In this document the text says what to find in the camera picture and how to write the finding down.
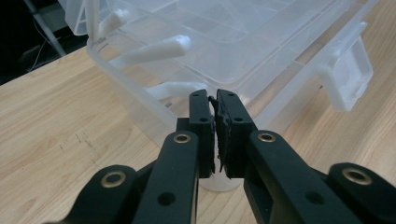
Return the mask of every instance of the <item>screw hole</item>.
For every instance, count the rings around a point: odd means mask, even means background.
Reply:
[[[324,198],[314,191],[307,192],[305,198],[312,204],[324,204]]]
[[[176,201],[176,196],[170,192],[164,192],[158,196],[158,203],[162,206],[168,206]]]
[[[342,173],[346,179],[356,184],[371,185],[373,183],[373,180],[370,176],[355,168],[345,168]]]
[[[102,177],[101,184],[106,189],[112,189],[121,185],[126,179],[123,171],[114,171]]]
[[[276,137],[269,133],[259,133],[259,139],[263,142],[275,142]]]
[[[174,137],[174,141],[177,143],[188,143],[188,142],[190,142],[190,140],[191,140],[191,137],[184,133],[178,134]]]

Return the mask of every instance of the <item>plastic latch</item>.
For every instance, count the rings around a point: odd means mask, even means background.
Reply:
[[[353,108],[373,76],[373,68],[361,37],[349,43],[352,44],[348,48],[342,46],[341,50],[335,51],[330,63],[319,71],[332,106],[340,111]]]

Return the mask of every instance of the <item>wooden tabletop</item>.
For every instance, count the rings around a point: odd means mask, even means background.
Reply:
[[[324,173],[351,161],[396,185],[395,11],[396,1],[382,0],[366,19],[375,76],[354,110],[334,111],[321,90],[284,134]],[[0,223],[59,220],[98,170],[137,170],[158,153],[86,50],[66,55],[0,87]],[[255,223],[242,186],[199,188],[198,223]]]

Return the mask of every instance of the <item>wood grain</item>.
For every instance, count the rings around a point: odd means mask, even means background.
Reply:
[[[284,135],[320,171],[352,161],[396,184],[394,11],[383,0],[367,18],[375,76],[355,109],[334,111],[321,90]],[[0,223],[59,220],[99,169],[139,169],[158,153],[85,49],[71,53],[0,87]],[[199,190],[198,223],[256,222],[242,186]]]

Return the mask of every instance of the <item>transparent plastic box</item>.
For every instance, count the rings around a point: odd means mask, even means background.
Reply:
[[[158,145],[196,90],[233,91],[259,128],[282,132],[319,87],[350,110],[373,75],[360,35],[376,0],[71,2],[63,6],[85,7],[72,30],[89,33],[89,54]],[[186,52],[155,51],[173,36],[189,39]]]

